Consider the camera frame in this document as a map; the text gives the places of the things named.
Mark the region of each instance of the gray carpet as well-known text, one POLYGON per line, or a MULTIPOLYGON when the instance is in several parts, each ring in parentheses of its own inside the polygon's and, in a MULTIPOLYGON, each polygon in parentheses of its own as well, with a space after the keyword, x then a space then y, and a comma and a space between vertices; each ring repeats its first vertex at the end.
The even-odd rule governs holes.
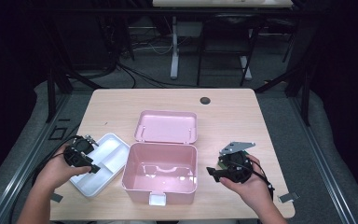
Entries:
MULTIPOLYGON (((169 75, 171 51, 167 54, 157 54, 152 49, 140 49, 135 51, 135 61, 121 58, 121 62, 128 67, 142 71, 145 75, 151 76, 159 82, 174 84, 164 85, 164 87, 196 88, 194 85, 197 73, 197 40, 193 39, 184 43, 186 44, 180 48, 179 77, 176 80, 171 80, 169 75)), ((282 56, 286 47, 287 43, 282 41, 281 38, 259 38, 250 67, 254 79, 246 82, 244 88, 257 88, 264 84, 264 80, 272 79, 283 73, 286 64, 282 63, 282 56)), ((155 86, 157 82, 146 82, 136 75, 134 75, 134 78, 136 80, 135 88, 157 88, 155 86)), ((109 76, 94 78, 93 81, 106 88, 118 89, 131 88, 133 82, 132 78, 122 70, 116 70, 109 76)), ((203 77, 201 85, 238 88, 239 82, 239 77, 203 77)), ((34 164, 37 164, 44 155, 61 142, 60 140, 52 140, 52 138, 68 135, 81 121, 90 99, 91 90, 79 81, 72 80, 72 83, 75 90, 71 95, 61 95, 57 92, 59 113, 50 124, 45 123, 48 117, 46 83, 35 88, 38 101, 34 113, 0 168, 0 223, 8 223, 8 207, 2 206, 6 202, 3 196, 8 191, 7 186, 11 186, 10 181, 16 174, 18 167, 23 163, 24 158, 34 152, 34 164), (35 145, 37 142, 41 142, 40 146, 35 145)), ((300 195, 300 198, 294 201, 296 214, 289 219, 289 223, 345 223, 342 221, 323 176, 316 165, 310 141, 301 125, 301 120, 296 115, 297 111, 293 107, 295 100, 285 97, 284 87, 285 83, 279 84, 265 93, 257 94, 257 99, 266 120, 287 186, 290 191, 295 191, 300 195)), ((314 94, 310 97, 310 124, 328 165, 342 189, 342 194, 347 200, 354 220, 358 223, 358 186, 334 147, 323 104, 314 94)), ((19 197, 14 212, 14 220, 21 210, 29 188, 30 184, 28 183, 19 197)), ((86 222, 65 221, 65 223, 86 222)), ((255 220, 241 220, 241 223, 255 223, 255 220)))

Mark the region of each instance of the table leg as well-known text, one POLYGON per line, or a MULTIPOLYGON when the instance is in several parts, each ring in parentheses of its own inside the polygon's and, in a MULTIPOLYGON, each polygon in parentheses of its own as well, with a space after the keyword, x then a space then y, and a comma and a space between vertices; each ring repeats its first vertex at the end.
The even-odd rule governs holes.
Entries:
POLYGON ((172 64, 171 64, 171 79, 178 78, 179 67, 179 49, 178 49, 178 36, 177 36, 176 17, 172 18, 172 64))

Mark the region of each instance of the pink plastic box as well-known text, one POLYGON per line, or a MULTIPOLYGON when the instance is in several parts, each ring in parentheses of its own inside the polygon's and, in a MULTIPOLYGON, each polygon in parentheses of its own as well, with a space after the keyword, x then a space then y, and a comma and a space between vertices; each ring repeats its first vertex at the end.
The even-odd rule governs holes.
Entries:
POLYGON ((197 188, 197 115, 146 110, 124 169, 123 188, 137 203, 192 203, 197 188))

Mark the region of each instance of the dark background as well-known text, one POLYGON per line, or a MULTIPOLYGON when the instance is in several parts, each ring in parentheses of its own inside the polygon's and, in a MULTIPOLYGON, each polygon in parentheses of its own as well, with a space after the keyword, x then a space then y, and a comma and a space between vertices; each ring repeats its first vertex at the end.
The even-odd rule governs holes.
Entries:
MULTIPOLYGON (((324 101, 336 148, 358 182, 358 1, 336 2, 311 88, 324 101)), ((0 165, 32 114, 34 87, 54 63, 48 56, 57 56, 40 22, 26 17, 22 6, 22 1, 0 0, 0 165)), ((101 49, 94 25, 82 26, 82 32, 90 31, 101 49)))

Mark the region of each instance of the metal bracket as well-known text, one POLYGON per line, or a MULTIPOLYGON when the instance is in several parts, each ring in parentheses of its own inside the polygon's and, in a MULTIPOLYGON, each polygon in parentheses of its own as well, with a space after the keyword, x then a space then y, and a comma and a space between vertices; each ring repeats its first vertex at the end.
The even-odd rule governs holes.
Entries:
POLYGON ((287 203, 287 202, 293 202, 294 200, 298 199, 300 196, 296 193, 296 192, 293 192, 293 193, 287 193, 283 196, 278 196, 278 200, 281 202, 281 203, 287 203))
POLYGON ((224 156, 226 154, 236 153, 238 151, 244 151, 249 147, 254 147, 255 143, 245 143, 245 142, 231 142, 225 148, 220 150, 220 155, 224 156))

